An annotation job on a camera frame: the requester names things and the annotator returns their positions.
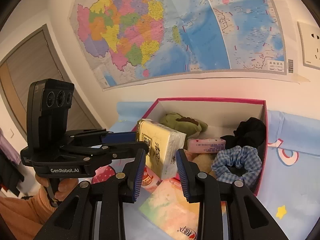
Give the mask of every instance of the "blue gingham scrunchie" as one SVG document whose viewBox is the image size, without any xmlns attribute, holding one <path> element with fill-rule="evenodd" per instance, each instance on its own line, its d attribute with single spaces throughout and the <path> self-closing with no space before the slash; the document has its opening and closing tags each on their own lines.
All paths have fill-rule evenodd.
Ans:
<svg viewBox="0 0 320 240">
<path fill-rule="evenodd" d="M 232 174 L 227 166 L 231 167 L 233 165 L 237 169 L 244 167 L 247 172 L 241 177 Z M 228 150 L 219 151 L 211 169 L 216 173 L 218 181 L 232 183 L 235 180 L 241 180 L 250 187 L 255 183 L 261 172 L 262 162 L 256 148 L 236 146 Z"/>
</svg>

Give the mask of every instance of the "wall socket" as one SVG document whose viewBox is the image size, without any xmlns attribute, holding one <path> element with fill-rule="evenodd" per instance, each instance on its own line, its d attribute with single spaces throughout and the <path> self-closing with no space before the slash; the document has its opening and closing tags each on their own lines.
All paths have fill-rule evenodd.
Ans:
<svg viewBox="0 0 320 240">
<path fill-rule="evenodd" d="M 320 69 L 320 28 L 298 22 L 301 42 L 303 64 Z"/>
</svg>

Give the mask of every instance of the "yellow tissue pack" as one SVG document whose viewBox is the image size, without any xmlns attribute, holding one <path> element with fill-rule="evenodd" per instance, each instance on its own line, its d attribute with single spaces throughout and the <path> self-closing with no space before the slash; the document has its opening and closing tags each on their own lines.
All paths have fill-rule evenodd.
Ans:
<svg viewBox="0 0 320 240">
<path fill-rule="evenodd" d="M 151 119 L 141 119 L 137 123 L 137 141 L 145 142 L 149 146 L 146 166 L 161 180 L 176 176 L 175 153 L 183 148 L 185 138 L 186 134 Z"/>
</svg>

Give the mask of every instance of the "clothing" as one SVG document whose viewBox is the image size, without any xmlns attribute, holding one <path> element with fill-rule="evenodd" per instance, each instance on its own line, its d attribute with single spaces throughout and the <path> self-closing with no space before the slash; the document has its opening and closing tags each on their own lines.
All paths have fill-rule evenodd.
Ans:
<svg viewBox="0 0 320 240">
<path fill-rule="evenodd" d="M 24 176 L 18 171 L 17 167 L 0 150 L 0 184 L 9 189 L 16 196 L 20 191 L 17 189 L 19 180 L 24 181 Z"/>
<path fill-rule="evenodd" d="M 20 154 L 12 147 L 12 145 L 8 142 L 8 140 L 3 136 L 0 132 L 0 149 L 7 156 L 7 158 L 19 165 L 21 162 Z"/>
<path fill-rule="evenodd" d="M 266 139 L 267 128 L 265 124 L 255 118 L 250 117 L 247 121 L 241 122 L 233 135 L 222 136 L 226 140 L 226 149 L 231 149 L 237 145 L 240 147 L 251 146 L 258 148 Z"/>
<path fill-rule="evenodd" d="M 7 224 L 4 222 L 1 215 L 0 215 L 0 234 L 1 234 L 2 240 L 17 240 L 17 238 L 14 237 L 13 233 L 8 228 Z"/>
<path fill-rule="evenodd" d="M 17 240 L 33 240 L 54 211 L 44 187 L 28 200 L 0 197 L 0 215 Z M 1 240 L 7 240 L 2 237 L 5 232 L 0 222 Z"/>
<path fill-rule="evenodd" d="M 233 165 L 237 169 L 244 167 L 247 172 L 242 176 L 232 174 L 227 166 L 231 167 Z M 241 180 L 250 187 L 255 183 L 261 172 L 262 162 L 256 148 L 236 146 L 218 152 L 211 169 L 216 173 L 218 181 L 232 183 L 235 180 Z"/>
</svg>

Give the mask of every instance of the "barcode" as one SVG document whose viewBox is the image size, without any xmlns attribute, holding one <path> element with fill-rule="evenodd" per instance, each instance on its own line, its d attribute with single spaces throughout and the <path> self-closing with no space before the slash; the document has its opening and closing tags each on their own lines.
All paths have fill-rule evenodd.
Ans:
<svg viewBox="0 0 320 240">
<path fill-rule="evenodd" d="M 293 59 L 288 59 L 288 72 L 293 73 Z"/>
</svg>

